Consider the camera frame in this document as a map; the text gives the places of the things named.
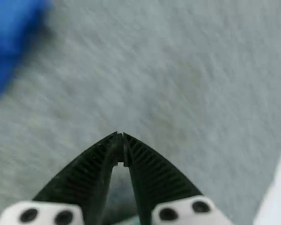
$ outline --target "floor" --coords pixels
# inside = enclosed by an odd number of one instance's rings
[[[55,3],[0,98],[0,211],[117,130],[251,224],[281,154],[281,0]],[[135,213],[116,168],[104,223]]]

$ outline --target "blue object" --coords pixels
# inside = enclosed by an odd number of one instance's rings
[[[0,0],[0,93],[48,6],[48,0]]]

